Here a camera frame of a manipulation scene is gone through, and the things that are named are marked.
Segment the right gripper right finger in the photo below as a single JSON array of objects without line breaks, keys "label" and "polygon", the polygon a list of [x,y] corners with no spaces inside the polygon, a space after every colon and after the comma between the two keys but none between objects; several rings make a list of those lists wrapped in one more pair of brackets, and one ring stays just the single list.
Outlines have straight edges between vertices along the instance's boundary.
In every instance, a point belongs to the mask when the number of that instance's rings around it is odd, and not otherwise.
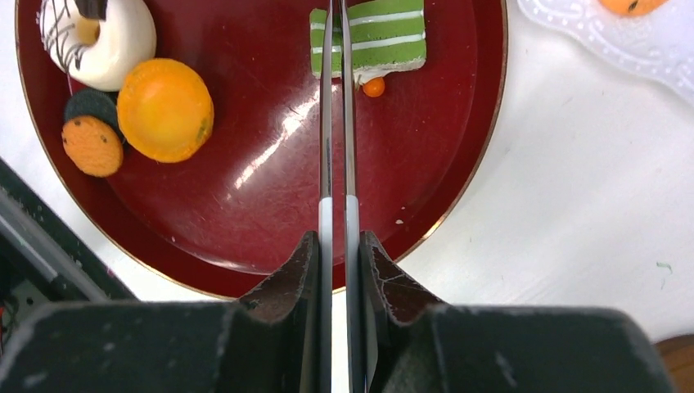
[{"label": "right gripper right finger", "polygon": [[451,305],[360,236],[366,392],[673,392],[615,309]]}]

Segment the green striped cake slice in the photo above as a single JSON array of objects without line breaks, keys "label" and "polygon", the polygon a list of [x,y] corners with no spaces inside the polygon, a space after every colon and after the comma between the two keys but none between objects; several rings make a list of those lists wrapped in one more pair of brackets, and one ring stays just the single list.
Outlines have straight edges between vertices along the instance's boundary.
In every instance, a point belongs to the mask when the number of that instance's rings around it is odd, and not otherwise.
[{"label": "green striped cake slice", "polygon": [[348,9],[354,82],[422,68],[426,62],[425,3],[369,1]]}]

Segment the small chip cookie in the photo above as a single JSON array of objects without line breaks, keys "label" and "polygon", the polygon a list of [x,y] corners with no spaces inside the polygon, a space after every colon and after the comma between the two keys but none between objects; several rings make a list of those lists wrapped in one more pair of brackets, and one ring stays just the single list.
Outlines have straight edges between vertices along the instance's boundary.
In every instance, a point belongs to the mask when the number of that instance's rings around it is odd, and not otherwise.
[{"label": "small chip cookie", "polygon": [[599,0],[606,10],[618,16],[644,16],[666,2],[668,0]]}]

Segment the metal serving tongs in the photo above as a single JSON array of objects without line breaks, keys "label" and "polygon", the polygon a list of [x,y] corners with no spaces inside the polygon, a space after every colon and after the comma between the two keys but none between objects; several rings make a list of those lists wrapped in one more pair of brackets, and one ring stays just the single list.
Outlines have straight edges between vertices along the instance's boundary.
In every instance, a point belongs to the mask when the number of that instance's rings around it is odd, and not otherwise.
[{"label": "metal serving tongs", "polygon": [[335,28],[341,33],[341,81],[343,130],[345,137],[345,288],[349,356],[349,390],[367,391],[366,342],[364,333],[362,283],[360,278],[359,206],[356,182],[356,140],[352,39],[348,7],[344,1],[330,1],[324,24],[322,73],[320,82],[320,201],[318,240],[320,246],[320,355],[331,358],[331,307],[333,274],[333,176],[332,169],[332,48]]}]

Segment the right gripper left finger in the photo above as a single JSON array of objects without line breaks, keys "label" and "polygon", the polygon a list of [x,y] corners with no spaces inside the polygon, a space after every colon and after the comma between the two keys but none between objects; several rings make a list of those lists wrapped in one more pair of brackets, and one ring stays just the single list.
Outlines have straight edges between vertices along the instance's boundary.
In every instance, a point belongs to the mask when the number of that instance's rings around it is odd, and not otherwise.
[{"label": "right gripper left finger", "polygon": [[9,343],[4,392],[317,392],[318,236],[232,302],[64,302]]}]

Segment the white three-tier dessert stand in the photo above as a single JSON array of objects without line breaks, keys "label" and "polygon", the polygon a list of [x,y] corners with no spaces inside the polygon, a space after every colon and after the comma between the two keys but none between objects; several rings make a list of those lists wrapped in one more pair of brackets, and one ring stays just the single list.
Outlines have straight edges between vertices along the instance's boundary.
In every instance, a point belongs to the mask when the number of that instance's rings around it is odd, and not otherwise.
[{"label": "white three-tier dessert stand", "polygon": [[623,71],[655,80],[693,104],[693,2],[667,1],[620,16],[599,1],[519,1],[531,21],[568,34]]}]

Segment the dark red round tray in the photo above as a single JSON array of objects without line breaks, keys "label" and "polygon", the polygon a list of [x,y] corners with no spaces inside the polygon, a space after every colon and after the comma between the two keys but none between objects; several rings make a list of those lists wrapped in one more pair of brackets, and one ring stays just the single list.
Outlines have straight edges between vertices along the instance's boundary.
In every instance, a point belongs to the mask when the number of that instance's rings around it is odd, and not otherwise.
[{"label": "dark red round tray", "polygon": [[[197,291],[238,297],[318,225],[319,81],[309,14],[320,1],[150,1],[159,56],[188,64],[214,100],[214,131],[190,160],[132,148],[97,179],[63,151],[63,110],[79,84],[40,40],[38,1],[16,3],[20,75],[34,126],[70,199],[137,262]],[[393,259],[429,237],[480,163],[507,64],[503,1],[426,1],[427,57],[385,92],[355,95],[363,229]]]}]

